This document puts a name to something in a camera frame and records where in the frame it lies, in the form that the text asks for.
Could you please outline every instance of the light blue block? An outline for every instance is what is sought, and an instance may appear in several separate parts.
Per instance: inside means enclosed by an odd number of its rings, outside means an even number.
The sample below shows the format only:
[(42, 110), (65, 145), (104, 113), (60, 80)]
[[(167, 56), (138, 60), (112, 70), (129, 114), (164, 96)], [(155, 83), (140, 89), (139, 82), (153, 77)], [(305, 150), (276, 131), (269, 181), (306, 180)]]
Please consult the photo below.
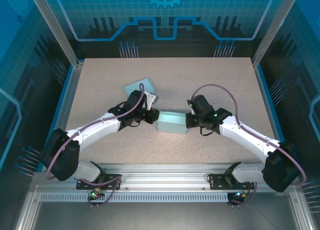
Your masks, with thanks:
[(175, 112), (160, 112), (157, 121), (157, 130), (166, 133), (186, 134), (186, 114)]
[(140, 88), (139, 88), (140, 83), (142, 83), (144, 85), (144, 88), (145, 88), (144, 90), (146, 92), (156, 94), (156, 90), (155, 90), (154, 86), (151, 84), (151, 81), (149, 80), (149, 78), (146, 78), (146, 79), (140, 80), (136, 83), (133, 83), (131, 85), (128, 85), (124, 88), (128, 97), (135, 90), (140, 90)]

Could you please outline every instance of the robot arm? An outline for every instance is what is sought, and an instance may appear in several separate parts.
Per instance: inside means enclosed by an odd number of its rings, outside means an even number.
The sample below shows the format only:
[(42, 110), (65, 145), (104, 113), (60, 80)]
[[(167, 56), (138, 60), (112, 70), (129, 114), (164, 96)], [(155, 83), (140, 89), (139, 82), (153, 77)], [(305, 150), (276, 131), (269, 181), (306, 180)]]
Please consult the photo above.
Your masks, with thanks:
[(262, 164), (233, 164), (225, 172), (229, 185), (234, 181), (266, 182), (275, 191), (283, 192), (299, 175), (295, 164), (276, 148), (282, 148), (296, 160), (298, 153), (293, 145), (269, 138), (241, 122), (239, 125), (236, 117), (227, 110), (220, 108), (215, 111), (203, 95), (197, 95), (187, 102), (192, 110), (186, 114), (187, 128), (200, 127), (201, 134), (202, 129), (206, 128), (211, 131), (209, 134), (216, 132), (229, 137), (262, 161)]
[[(93, 162), (79, 162), (79, 154), (93, 142), (108, 134), (118, 132), (127, 126), (131, 126), (133, 122), (140, 124), (140, 121), (146, 121), (147, 123), (152, 124), (156, 121), (159, 117), (159, 111), (151, 108), (151, 106), (157, 102), (159, 97), (145, 91), (142, 100), (138, 104), (141, 94), (141, 91), (135, 90), (130, 94), (126, 102), (111, 108), (106, 114), (85, 126), (66, 132), (61, 129), (54, 130), (42, 152), (40, 161), (48, 168), (58, 149), (69, 138), (78, 133), (78, 135), (76, 135), (61, 152), (55, 161), (51, 172), (60, 181), (74, 177), (85, 179), (89, 182), (95, 182), (98, 181), (98, 179), (102, 179), (103, 182), (104, 178), (103, 176), (101, 177), (101, 175), (104, 174), (104, 171)], [(134, 111), (124, 115), (136, 104), (137, 107)]]

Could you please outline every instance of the enclosure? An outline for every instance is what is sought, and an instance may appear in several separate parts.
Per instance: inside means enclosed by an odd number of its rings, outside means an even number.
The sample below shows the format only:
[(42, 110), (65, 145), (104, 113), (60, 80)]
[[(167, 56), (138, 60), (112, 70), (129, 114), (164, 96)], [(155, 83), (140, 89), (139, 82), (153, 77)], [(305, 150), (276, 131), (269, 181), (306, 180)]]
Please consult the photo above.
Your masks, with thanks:
[[(319, 2), (0, 0), (0, 228), (318, 229)], [(201, 85), (224, 86), (243, 123), (296, 146), (306, 184), (277, 193), (258, 183), (250, 205), (231, 210), (230, 192), (207, 175), (259, 157), (160, 118), (81, 152), (123, 176), (105, 206), (91, 209), (73, 178), (47, 180), (40, 154), (51, 133), (99, 118), (145, 78), (167, 115), (190, 112)], [(201, 93), (234, 113), (221, 90)]]

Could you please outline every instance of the beige speckled surface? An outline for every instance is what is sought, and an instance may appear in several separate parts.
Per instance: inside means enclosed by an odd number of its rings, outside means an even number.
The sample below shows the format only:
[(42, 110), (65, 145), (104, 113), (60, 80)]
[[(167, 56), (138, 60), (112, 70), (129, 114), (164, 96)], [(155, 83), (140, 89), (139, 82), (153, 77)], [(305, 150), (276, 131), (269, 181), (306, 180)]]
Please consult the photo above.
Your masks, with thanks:
[[(133, 58), (86, 59), (75, 93), (67, 129), (93, 121), (127, 99), (124, 86), (148, 77), (160, 96), (155, 108), (189, 112), (187, 99), (203, 84), (230, 90), (239, 118), (273, 137), (266, 108), (249, 58)], [(215, 109), (234, 113), (231, 98), (222, 90), (201, 91)], [(199, 129), (186, 135), (157, 131), (142, 122), (110, 134), (85, 149), (80, 158), (96, 163), (231, 163), (258, 162), (249, 150), (218, 134), (203, 137)]]

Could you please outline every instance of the blue edge trim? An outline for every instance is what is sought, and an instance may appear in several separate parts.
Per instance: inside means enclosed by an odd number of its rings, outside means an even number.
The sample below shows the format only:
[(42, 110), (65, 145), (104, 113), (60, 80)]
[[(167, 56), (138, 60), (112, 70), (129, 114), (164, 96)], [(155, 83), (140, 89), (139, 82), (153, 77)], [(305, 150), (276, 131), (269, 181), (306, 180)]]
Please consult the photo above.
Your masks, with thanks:
[[(49, 129), (49, 133), (48, 133), (48, 137), (45, 141), (45, 143), (47, 143), (51, 133), (55, 130), (56, 128), (56, 124), (57, 124), (57, 120), (58, 120), (58, 117), (59, 117), (59, 114), (60, 114), (60, 111), (61, 111), (61, 107), (62, 107), (62, 103), (63, 103), (63, 99), (65, 98), (65, 95), (66, 95), (66, 91), (67, 91), (67, 87), (69, 85), (69, 81), (70, 81), (70, 78), (71, 78), (71, 74), (73, 72), (73, 66), (70, 65), (69, 67), (69, 71), (68, 71), (68, 74), (66, 76), (66, 79), (65, 79), (65, 82), (64, 82), (64, 85), (63, 85), (63, 88), (62, 88), (62, 92), (61, 92), (61, 95), (60, 95), (60, 99), (59, 99), (59, 102), (58, 102), (58, 105), (56, 107), (56, 111), (54, 113), (54, 116), (53, 116), (53, 120), (52, 120), (52, 123), (51, 123), (51, 127)], [(37, 168), (37, 172), (42, 172), (42, 169), (43, 169), (43, 164), (42, 163), (39, 163), (38, 165), (38, 168)]]
[[(266, 82), (266, 79), (265, 79), (265, 76), (263, 74), (263, 71), (261, 69), (260, 64), (258, 65), (257, 69), (258, 69), (258, 72), (259, 72), (259, 75), (260, 75), (260, 78), (261, 78), (262, 86), (264, 88), (263, 90), (265, 92), (265, 95), (266, 95), (266, 98), (267, 98), (267, 101), (268, 101), (268, 104), (269, 104), (269, 107), (270, 107), (270, 110), (271, 110), (271, 115), (272, 115), (273, 120), (274, 120), (275, 128), (276, 128), (277, 133), (279, 135), (279, 140), (281, 142), (283, 142), (285, 140), (285, 138), (284, 138), (283, 132), (281, 130), (279, 119), (278, 119), (276, 111), (275, 111), (276, 109), (275, 109), (275, 107), (273, 105), (273, 102), (272, 102), (272, 99), (271, 99), (271, 96), (270, 96), (270, 93), (269, 93), (269, 89), (268, 89), (268, 86), (267, 86), (267, 82)], [(48, 137), (46, 139), (46, 142), (48, 141), (49, 136), (51, 135), (51, 133), (53, 132), (53, 130), (56, 127), (56, 123), (57, 123), (57, 120), (58, 120), (58, 116), (60, 114), (60, 110), (61, 110), (61, 107), (62, 107), (62, 102), (63, 102), (63, 99), (65, 97), (66, 91), (67, 91), (67, 87), (68, 87), (68, 84), (69, 84), (69, 81), (70, 81), (70, 77), (71, 77), (72, 71), (73, 71), (73, 67), (70, 66), (69, 71), (68, 71), (68, 75), (66, 77), (66, 80), (65, 80), (62, 92), (61, 92), (61, 96), (60, 96), (58, 105), (56, 107), (56, 111), (55, 111), (55, 114), (54, 114), (54, 117), (53, 117), (53, 120), (52, 120), (52, 124), (51, 124), (50, 130), (49, 130), (49, 134), (48, 134)], [(42, 168), (43, 168), (43, 165), (39, 164), (39, 166), (37, 168), (37, 172), (42, 172)]]
[(262, 86), (264, 88), (263, 91), (265, 92), (266, 99), (267, 99), (269, 107), (270, 107), (271, 115), (272, 115), (272, 118), (274, 120), (275, 128), (276, 128), (277, 134), (279, 136), (279, 140), (281, 142), (283, 142), (285, 140), (284, 134), (282, 132), (282, 129), (281, 129), (281, 126), (280, 126), (280, 123), (279, 123), (279, 119), (278, 119), (276, 111), (275, 111), (276, 109), (275, 109), (275, 106), (274, 106), (274, 104), (272, 102), (272, 99), (271, 99), (271, 96), (270, 96), (270, 92), (269, 92), (269, 89), (268, 89), (268, 86), (267, 86), (267, 82), (266, 82), (266, 79), (265, 79), (265, 76), (264, 76), (264, 73), (262, 71), (262, 68), (261, 68), (260, 64), (258, 64), (257, 69), (258, 69), (258, 73), (259, 73), (259, 76), (260, 76), (260, 79), (261, 79)]

